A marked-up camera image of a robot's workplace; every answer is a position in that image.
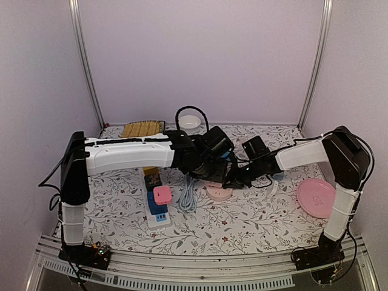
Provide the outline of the pink round socket base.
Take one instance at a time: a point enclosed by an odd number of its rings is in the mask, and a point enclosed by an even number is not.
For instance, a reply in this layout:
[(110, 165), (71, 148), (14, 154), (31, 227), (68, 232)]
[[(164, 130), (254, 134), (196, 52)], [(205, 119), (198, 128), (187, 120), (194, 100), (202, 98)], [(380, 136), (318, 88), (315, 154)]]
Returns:
[(224, 189), (210, 184), (206, 186), (206, 193), (211, 200), (221, 202), (228, 200), (231, 197), (233, 190)]

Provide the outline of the light blue power strip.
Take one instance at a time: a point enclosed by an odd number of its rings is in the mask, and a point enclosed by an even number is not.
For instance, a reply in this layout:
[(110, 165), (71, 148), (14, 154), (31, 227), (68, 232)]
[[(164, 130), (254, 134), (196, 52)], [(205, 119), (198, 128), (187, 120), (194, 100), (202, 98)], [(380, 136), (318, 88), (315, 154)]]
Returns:
[(185, 184), (183, 191), (181, 192), (181, 195), (178, 199), (178, 207), (183, 212), (192, 213), (195, 212), (197, 208), (194, 191), (196, 180), (187, 175), (185, 176), (184, 182)]

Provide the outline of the small light blue plug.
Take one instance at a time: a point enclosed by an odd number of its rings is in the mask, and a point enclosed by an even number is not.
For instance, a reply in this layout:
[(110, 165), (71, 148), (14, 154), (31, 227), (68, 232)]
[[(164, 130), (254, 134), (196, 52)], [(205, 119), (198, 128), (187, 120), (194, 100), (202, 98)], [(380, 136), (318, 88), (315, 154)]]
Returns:
[(285, 177), (285, 173), (284, 172), (281, 172), (281, 173), (276, 173), (272, 176), (272, 179), (275, 180), (275, 181), (282, 181)]

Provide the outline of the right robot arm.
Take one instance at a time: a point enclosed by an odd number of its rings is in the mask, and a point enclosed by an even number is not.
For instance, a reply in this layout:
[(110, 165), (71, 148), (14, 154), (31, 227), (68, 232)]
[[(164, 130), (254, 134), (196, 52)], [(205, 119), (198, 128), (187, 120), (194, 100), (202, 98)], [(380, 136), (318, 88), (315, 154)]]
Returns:
[(313, 252), (318, 264), (327, 264), (339, 251), (364, 186), (374, 170), (372, 149), (345, 126), (314, 138), (296, 139), (292, 145), (276, 150), (269, 150), (259, 136), (251, 141), (253, 144), (247, 144), (245, 149), (247, 160), (230, 159), (232, 166), (224, 178), (225, 188), (251, 187), (253, 180), (262, 176), (309, 164), (329, 163), (335, 182), (335, 200)]

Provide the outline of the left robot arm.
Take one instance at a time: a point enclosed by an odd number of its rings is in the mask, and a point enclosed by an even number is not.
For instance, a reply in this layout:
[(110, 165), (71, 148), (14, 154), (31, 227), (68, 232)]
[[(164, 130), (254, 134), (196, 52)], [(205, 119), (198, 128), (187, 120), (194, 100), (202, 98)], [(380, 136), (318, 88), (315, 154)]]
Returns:
[(89, 176), (112, 170), (171, 167), (196, 179), (222, 182), (233, 149), (233, 142), (219, 127), (203, 135), (167, 130), (153, 136), (119, 139), (86, 138), (84, 132), (75, 132), (54, 168), (61, 173), (57, 189), (64, 255), (85, 263), (92, 252), (83, 240)]

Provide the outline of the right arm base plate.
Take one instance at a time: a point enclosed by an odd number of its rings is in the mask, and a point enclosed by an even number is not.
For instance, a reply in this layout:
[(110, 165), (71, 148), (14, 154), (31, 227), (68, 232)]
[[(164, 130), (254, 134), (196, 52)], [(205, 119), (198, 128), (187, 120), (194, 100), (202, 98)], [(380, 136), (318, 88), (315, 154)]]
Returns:
[(342, 261), (345, 258), (341, 243), (324, 244), (312, 248), (297, 247), (290, 254), (290, 259), (297, 270), (321, 267)]

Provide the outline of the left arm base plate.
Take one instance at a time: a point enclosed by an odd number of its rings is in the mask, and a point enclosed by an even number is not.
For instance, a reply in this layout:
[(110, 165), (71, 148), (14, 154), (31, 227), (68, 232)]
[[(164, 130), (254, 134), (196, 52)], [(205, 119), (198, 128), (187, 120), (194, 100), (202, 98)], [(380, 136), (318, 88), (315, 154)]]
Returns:
[(107, 270), (111, 255), (111, 247), (100, 242), (93, 245), (82, 243), (79, 246), (68, 246), (63, 243), (58, 258), (63, 261), (70, 261), (77, 266)]

